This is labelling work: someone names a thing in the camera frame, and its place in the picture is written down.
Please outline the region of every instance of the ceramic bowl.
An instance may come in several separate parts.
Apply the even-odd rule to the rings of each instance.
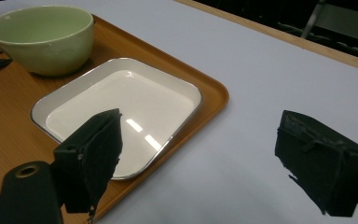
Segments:
[[[28,7],[0,16],[0,48],[29,72],[58,77],[89,58],[92,15],[68,6]]]

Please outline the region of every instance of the white square dish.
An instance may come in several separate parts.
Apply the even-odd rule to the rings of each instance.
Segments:
[[[110,60],[39,100],[31,118],[62,142],[93,115],[118,108],[123,152],[113,179],[140,174],[202,100],[191,83],[133,59]]]

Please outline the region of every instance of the table surface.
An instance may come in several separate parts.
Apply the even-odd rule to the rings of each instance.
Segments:
[[[274,156],[285,109],[358,143],[358,65],[168,0],[5,1],[0,14],[50,4],[83,7],[230,93],[224,111],[99,223],[358,223],[358,207],[353,217],[322,215]]]

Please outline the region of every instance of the dark floor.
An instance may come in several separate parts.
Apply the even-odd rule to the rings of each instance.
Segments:
[[[291,35],[301,36],[318,0],[196,0]],[[358,11],[358,0],[327,0],[331,5]],[[307,39],[358,57],[358,39],[323,28],[312,28]]]

